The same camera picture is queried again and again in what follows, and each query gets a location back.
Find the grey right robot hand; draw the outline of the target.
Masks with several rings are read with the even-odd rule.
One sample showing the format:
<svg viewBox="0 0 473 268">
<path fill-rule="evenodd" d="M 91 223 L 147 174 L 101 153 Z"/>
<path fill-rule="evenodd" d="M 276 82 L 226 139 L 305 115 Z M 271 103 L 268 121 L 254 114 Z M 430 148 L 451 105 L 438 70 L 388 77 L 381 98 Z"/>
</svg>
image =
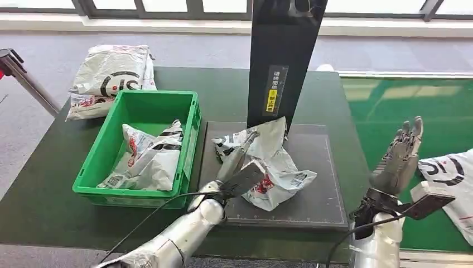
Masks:
<svg viewBox="0 0 473 268">
<path fill-rule="evenodd" d="M 422 135 L 422 117 L 415 117 L 413 123 L 403 122 L 371 173 L 369 182 L 372 188 L 398 196 L 408 186 L 418 166 Z"/>
</svg>

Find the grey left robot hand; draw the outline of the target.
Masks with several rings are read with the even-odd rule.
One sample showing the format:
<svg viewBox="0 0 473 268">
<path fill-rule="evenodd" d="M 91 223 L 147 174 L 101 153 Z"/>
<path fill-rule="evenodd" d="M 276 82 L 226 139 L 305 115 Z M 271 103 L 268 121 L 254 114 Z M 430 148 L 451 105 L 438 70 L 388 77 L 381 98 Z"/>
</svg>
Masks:
<svg viewBox="0 0 473 268">
<path fill-rule="evenodd" d="M 253 143 L 256 137 L 259 136 L 257 131 L 253 131 L 247 135 L 244 142 L 237 146 L 223 161 L 223 164 L 220 170 L 217 173 L 216 179 L 217 181 L 224 183 L 241 168 L 245 154 L 247 153 L 250 145 Z"/>
</svg>

